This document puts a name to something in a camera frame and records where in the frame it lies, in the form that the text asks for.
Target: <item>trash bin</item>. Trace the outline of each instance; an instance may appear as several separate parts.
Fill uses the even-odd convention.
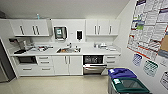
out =
[[[109,94],[151,94],[150,91],[136,78],[111,79],[111,91]]]
[[[125,68],[109,69],[108,75],[112,79],[121,77],[137,78],[137,76],[131,70]]]
[[[129,77],[129,78],[137,78],[137,76],[129,69],[125,68],[115,68],[108,70],[108,93],[111,94],[111,79],[121,78],[121,77]]]

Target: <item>bin lid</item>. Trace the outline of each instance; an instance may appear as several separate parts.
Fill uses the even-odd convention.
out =
[[[116,78],[112,79],[111,84],[119,93],[149,93],[145,85],[136,78]]]
[[[113,79],[121,77],[137,78],[137,76],[131,70],[125,68],[109,69],[108,75]]]

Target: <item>stainless steel appliance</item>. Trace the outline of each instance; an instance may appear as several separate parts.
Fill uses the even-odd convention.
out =
[[[15,73],[0,40],[0,82],[11,81],[15,77]]]
[[[83,56],[84,75],[101,75],[106,67],[107,65],[103,64],[103,55]]]
[[[17,58],[20,64],[37,64],[35,56],[19,56]]]

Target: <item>upper cabinet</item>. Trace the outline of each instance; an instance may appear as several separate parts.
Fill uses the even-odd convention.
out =
[[[118,35],[119,20],[86,20],[86,35],[87,36],[113,36]]]
[[[51,21],[40,20],[10,20],[15,36],[50,36],[52,35]]]

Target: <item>paper sign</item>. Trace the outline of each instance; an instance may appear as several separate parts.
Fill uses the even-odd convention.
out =
[[[158,65],[152,61],[146,61],[144,65],[144,71],[147,75],[154,77],[157,71]]]
[[[168,72],[163,74],[160,83],[168,90]]]
[[[136,65],[136,66],[140,66],[141,64],[141,59],[142,59],[142,56],[139,55],[139,54],[134,54],[134,58],[133,58],[133,63]]]
[[[163,65],[163,66],[165,66],[165,67],[167,67],[168,66],[168,59],[166,59],[165,57],[163,57],[160,64]]]

